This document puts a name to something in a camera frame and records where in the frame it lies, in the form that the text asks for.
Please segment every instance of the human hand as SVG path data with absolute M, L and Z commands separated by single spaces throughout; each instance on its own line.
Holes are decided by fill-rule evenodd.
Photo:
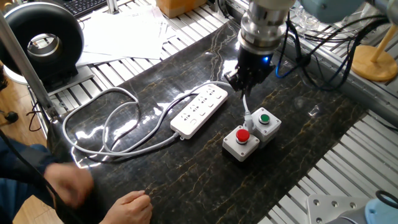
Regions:
M 83 204 L 94 186 L 91 174 L 75 164 L 50 164 L 45 169 L 44 178 L 65 204 L 73 208 Z
M 152 204 L 143 190 L 119 198 L 100 224 L 149 224 Z

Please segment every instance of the keyboard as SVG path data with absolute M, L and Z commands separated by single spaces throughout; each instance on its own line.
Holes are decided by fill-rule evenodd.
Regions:
M 55 0 L 61 4 L 65 9 L 68 9 L 75 18 L 82 17 L 86 14 L 93 12 L 103 6 L 106 6 L 106 0 Z

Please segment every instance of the green button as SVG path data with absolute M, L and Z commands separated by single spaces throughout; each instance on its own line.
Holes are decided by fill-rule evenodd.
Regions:
M 262 124 L 269 124 L 269 116 L 266 114 L 262 114 L 259 119 Z

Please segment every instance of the cardboard box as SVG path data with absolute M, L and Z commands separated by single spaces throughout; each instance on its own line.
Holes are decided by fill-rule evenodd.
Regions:
M 206 0 L 156 0 L 157 7 L 169 18 L 189 12 L 206 3 Z

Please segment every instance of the black marble surface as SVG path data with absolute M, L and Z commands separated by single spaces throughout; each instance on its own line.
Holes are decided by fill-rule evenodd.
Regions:
M 116 150 L 133 145 L 155 126 L 160 112 L 178 94 L 207 80 L 224 80 L 223 74 L 236 65 L 238 30 L 239 25 L 230 21 L 123 83 L 120 87 L 138 97 L 139 110 L 127 106 L 115 115 L 108 142 L 137 125 Z M 281 73 L 292 67 L 288 61 L 284 65 Z M 106 158 L 105 163 L 96 162 L 104 159 L 101 156 L 88 159 L 65 143 L 63 118 L 54 121 L 49 148 L 63 161 L 72 159 L 89 167 L 95 179 L 95 192 L 80 210 L 81 217 L 88 223 L 98 222 L 116 199 L 145 189 L 154 206 L 151 223 L 257 223 L 364 112 L 362 106 L 337 91 L 309 89 L 297 73 L 285 79 L 272 73 L 253 89 L 248 106 L 251 111 L 266 108 L 282 125 L 264 149 L 257 149 L 244 164 L 238 164 L 222 153 L 221 145 L 223 138 L 243 123 L 243 104 L 239 93 L 222 88 L 229 93 L 226 103 L 192 139 L 176 140 L 162 150 L 127 161 L 109 163 Z M 67 124 L 70 137 L 85 148 L 101 149 L 106 118 L 126 101 L 129 98 L 120 93 L 102 96 L 71 118 Z M 173 134 L 170 121 L 188 101 L 169 113 L 144 146 Z

